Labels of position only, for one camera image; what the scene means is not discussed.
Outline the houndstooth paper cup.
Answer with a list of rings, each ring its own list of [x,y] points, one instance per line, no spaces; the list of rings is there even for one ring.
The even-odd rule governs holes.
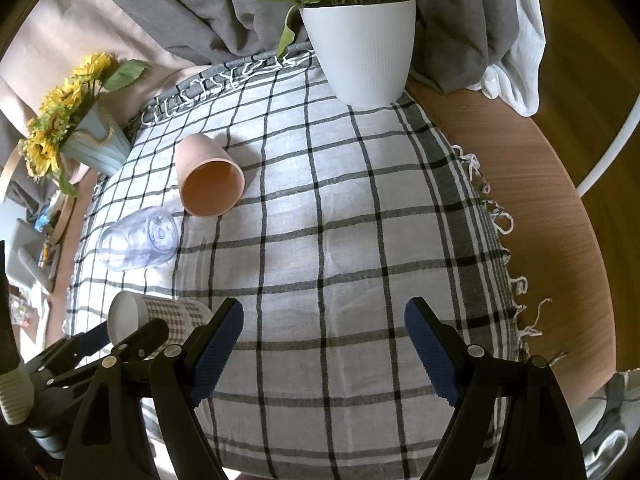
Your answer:
[[[168,344],[183,344],[198,327],[206,325],[213,312],[196,300],[171,299],[119,292],[112,300],[107,315],[107,333],[112,344],[120,344],[153,318],[168,326]]]

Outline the clear plastic cup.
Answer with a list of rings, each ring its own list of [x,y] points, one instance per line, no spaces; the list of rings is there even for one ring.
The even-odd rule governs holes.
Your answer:
[[[171,213],[163,207],[148,207],[106,228],[98,256],[113,271],[154,268],[170,260],[178,245],[178,226]]]

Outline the pink plastic cup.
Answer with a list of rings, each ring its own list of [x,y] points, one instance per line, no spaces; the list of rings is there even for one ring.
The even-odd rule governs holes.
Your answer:
[[[192,216],[225,214],[244,193],[244,172],[205,134],[191,134],[182,139],[175,149],[175,164],[180,200]]]

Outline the white projector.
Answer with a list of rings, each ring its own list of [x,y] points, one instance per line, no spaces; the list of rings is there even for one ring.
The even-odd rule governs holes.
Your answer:
[[[13,200],[1,204],[1,240],[6,256],[6,274],[12,285],[30,292],[36,285],[50,294],[58,266],[58,246],[53,247],[53,262],[42,265],[47,237],[26,221],[26,209]]]

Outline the sunflower bouquet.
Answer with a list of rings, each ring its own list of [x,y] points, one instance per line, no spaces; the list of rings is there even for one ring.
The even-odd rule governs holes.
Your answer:
[[[63,165],[64,146],[104,93],[134,84],[151,67],[141,60],[120,62],[111,52],[87,54],[62,84],[43,98],[39,113],[26,122],[27,136],[17,144],[35,182],[48,178],[67,196],[78,195]]]

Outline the black white plaid cloth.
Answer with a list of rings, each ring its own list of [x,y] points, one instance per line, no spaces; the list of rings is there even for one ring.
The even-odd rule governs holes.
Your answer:
[[[451,416],[407,335],[406,303],[425,299],[464,340],[524,356],[502,237],[513,221],[488,196],[480,164],[408,96],[358,110],[333,94],[316,57],[255,58],[191,77],[145,103],[134,145],[99,180],[67,293],[65,330],[103,322],[123,290],[241,301],[242,335],[198,408],[224,466],[270,479],[415,479]],[[205,134],[240,166],[225,214],[183,207],[175,149]],[[175,255],[113,271],[101,233],[163,207]]]

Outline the light blue ribbed vase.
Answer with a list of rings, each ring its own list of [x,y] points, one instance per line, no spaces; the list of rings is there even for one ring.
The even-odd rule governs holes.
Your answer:
[[[90,108],[62,147],[62,153],[113,177],[126,162],[131,142],[100,101]]]

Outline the white floor lamp pole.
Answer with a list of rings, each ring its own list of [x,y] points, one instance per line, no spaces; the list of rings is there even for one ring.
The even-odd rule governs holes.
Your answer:
[[[588,174],[580,181],[576,192],[579,197],[584,197],[605,174],[605,171],[611,167],[615,159],[623,151],[634,132],[636,131],[640,120],[640,94],[634,101],[634,105],[631,107],[623,125],[620,127],[620,131],[616,134],[613,141],[610,143],[604,154],[591,168]]]

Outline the pink curtain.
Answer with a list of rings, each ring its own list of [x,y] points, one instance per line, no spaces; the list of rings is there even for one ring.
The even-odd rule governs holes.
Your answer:
[[[44,96],[86,55],[101,51],[150,66],[140,80],[101,99],[119,125],[198,68],[162,48],[113,0],[39,0],[1,60],[2,162],[26,136]]]

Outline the white plant pot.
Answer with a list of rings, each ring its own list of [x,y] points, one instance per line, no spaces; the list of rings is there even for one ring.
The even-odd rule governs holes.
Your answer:
[[[413,0],[305,8],[302,19],[337,99],[370,108],[402,96],[416,33]]]

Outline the grey curtain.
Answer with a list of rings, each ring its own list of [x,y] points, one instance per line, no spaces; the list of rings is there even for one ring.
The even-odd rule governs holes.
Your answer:
[[[113,0],[164,49],[198,65],[277,47],[286,2]],[[539,108],[546,37],[539,0],[416,0],[413,77],[442,92],[480,90],[529,117]]]

